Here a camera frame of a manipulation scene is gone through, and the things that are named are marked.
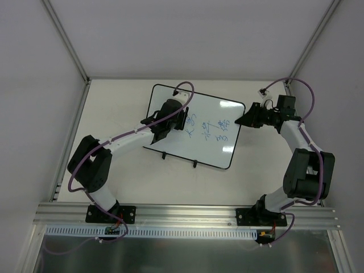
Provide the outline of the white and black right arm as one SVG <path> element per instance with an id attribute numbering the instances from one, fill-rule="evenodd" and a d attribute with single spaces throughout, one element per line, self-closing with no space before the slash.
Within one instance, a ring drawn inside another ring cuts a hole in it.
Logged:
<path id="1" fill-rule="evenodd" d="M 268 225 L 295 205 L 316 205 L 328 195 L 335 157 L 318 148 L 305 129 L 303 119 L 296 115 L 296 98 L 280 95 L 275 107 L 255 102 L 235 123 L 250 128 L 272 126 L 284 138 L 292 151 L 283 185 L 275 192 L 263 195 L 246 216 L 260 225 Z"/>

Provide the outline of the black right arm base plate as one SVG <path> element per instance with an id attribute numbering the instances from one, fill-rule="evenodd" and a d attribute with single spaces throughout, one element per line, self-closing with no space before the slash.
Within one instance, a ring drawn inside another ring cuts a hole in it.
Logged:
<path id="1" fill-rule="evenodd" d="M 265 209 L 237 208 L 235 217 L 238 226 L 278 226 L 286 227 L 287 220 L 281 213 L 269 212 Z"/>

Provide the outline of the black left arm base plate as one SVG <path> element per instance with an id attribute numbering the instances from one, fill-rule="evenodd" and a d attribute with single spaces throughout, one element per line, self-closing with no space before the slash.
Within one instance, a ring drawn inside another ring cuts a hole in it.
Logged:
<path id="1" fill-rule="evenodd" d="M 118 221 L 116 217 L 118 217 L 126 224 L 134 224 L 136 210 L 136 206 L 115 204 L 107 213 L 105 213 L 95 205 L 89 205 L 85 222 L 92 224 L 115 224 Z"/>

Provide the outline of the white whiteboard with black frame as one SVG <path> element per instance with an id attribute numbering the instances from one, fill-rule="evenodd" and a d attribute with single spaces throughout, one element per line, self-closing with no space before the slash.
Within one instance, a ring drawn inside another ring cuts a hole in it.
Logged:
<path id="1" fill-rule="evenodd" d="M 219 169 L 230 168 L 245 104 L 195 92 L 182 130 L 145 148 Z"/>

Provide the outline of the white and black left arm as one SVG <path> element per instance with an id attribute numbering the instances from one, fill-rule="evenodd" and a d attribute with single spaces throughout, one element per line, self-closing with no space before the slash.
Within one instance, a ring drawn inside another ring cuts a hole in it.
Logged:
<path id="1" fill-rule="evenodd" d="M 121 218 L 120 204 L 106 185 L 111 161 L 137 147 L 163 140 L 171 130 L 182 130 L 188 112 L 181 108 L 186 102 L 181 95 L 167 99 L 160 110 L 140 122 L 139 128 L 121 137 L 100 140 L 87 135 L 82 138 L 67 165 L 71 174 L 69 183 L 76 180 L 82 185 L 81 190 L 90 197 L 105 222 Z"/>

